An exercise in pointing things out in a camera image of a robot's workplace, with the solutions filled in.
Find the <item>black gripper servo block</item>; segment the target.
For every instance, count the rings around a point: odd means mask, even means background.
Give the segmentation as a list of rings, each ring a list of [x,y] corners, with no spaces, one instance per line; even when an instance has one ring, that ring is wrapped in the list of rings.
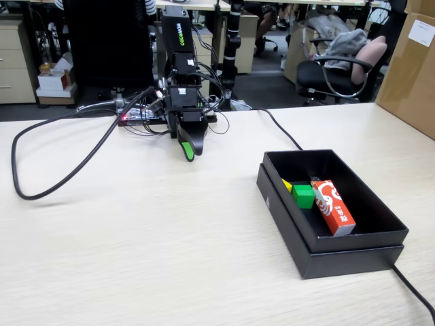
[[[184,157],[192,162],[195,156],[201,156],[208,122],[202,109],[183,110],[176,123],[177,140]]]

